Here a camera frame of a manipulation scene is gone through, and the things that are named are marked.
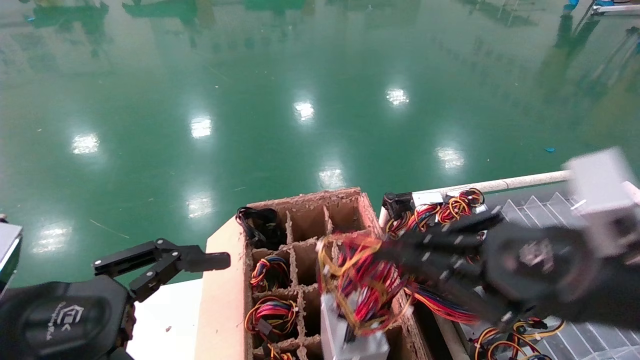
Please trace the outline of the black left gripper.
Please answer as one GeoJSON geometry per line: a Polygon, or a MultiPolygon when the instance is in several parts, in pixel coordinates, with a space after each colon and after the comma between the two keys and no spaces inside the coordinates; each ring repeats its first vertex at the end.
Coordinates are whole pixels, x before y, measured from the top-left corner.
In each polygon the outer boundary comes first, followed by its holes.
{"type": "Polygon", "coordinates": [[[0,357],[130,360],[127,344],[137,321],[134,301],[146,301],[181,272],[224,271],[230,266],[226,251],[206,253],[196,244],[158,238],[96,260],[96,277],[90,280],[7,289],[1,296],[0,357]],[[129,291],[112,280],[144,267],[146,272],[129,283],[129,291]]]}

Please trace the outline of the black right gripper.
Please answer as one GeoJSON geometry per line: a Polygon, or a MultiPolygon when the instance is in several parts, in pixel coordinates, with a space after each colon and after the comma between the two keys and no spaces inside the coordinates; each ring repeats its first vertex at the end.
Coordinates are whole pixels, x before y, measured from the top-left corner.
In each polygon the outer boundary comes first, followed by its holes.
{"type": "Polygon", "coordinates": [[[524,227],[481,212],[425,231],[408,230],[380,246],[380,260],[426,280],[472,322],[509,327],[522,313],[637,331],[639,251],[596,251],[584,228],[524,227]],[[427,252],[466,260],[420,260],[427,252]]]}

